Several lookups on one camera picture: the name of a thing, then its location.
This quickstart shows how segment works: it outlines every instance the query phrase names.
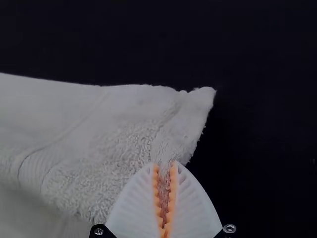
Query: screw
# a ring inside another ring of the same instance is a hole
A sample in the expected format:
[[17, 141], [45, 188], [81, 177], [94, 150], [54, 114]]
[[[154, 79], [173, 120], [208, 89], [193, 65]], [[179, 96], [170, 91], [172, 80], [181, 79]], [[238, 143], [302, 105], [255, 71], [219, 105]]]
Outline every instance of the screw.
[[103, 229], [101, 229], [101, 228], [96, 228], [96, 229], [94, 230], [94, 233], [95, 233], [96, 235], [98, 235], [98, 236], [101, 236], [101, 235], [104, 233], [104, 231], [103, 231]]
[[237, 231], [237, 228], [235, 225], [233, 224], [228, 224], [228, 225], [225, 225], [223, 227], [223, 232], [227, 233], [227, 234], [233, 234]]

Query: black fabric backdrop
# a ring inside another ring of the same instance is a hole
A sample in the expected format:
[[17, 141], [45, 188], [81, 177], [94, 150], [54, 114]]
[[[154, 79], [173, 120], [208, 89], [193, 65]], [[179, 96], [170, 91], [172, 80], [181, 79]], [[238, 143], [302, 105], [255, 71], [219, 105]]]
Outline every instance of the black fabric backdrop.
[[316, 237], [316, 5], [0, 2], [0, 71], [217, 90], [188, 168], [239, 237]]

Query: towel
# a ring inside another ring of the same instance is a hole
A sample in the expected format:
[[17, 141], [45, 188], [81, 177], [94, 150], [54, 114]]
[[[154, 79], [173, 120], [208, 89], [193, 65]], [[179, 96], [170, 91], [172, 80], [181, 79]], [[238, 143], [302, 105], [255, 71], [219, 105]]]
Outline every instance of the towel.
[[0, 181], [105, 223], [146, 163], [189, 162], [214, 96], [210, 87], [101, 87], [0, 73]]

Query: orange gripper pad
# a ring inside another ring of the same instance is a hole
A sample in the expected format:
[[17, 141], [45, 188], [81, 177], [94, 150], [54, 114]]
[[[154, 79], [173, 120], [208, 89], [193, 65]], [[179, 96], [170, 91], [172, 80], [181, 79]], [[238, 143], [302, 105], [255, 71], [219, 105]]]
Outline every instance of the orange gripper pad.
[[175, 201], [176, 201], [176, 186], [177, 186], [176, 174], [177, 174], [177, 167], [175, 163], [172, 163], [172, 166], [169, 171], [170, 193], [169, 193], [169, 199], [168, 199], [168, 212], [166, 214], [167, 223], [164, 224], [164, 228], [162, 228], [163, 218], [160, 217], [161, 208], [159, 207], [159, 197], [158, 197], [158, 188], [157, 188], [159, 167], [158, 165], [154, 165], [154, 172], [153, 172], [154, 206], [155, 206], [155, 212], [156, 212], [158, 226], [159, 226], [160, 238], [169, 238], [171, 230], [172, 230], [173, 217], [175, 213]]

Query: white towel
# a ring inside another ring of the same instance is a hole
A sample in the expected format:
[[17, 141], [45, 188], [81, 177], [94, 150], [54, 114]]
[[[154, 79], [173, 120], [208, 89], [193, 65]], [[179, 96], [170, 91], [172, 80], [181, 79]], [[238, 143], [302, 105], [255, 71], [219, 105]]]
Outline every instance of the white towel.
[[186, 164], [215, 91], [0, 74], [0, 180], [92, 223], [149, 161]]

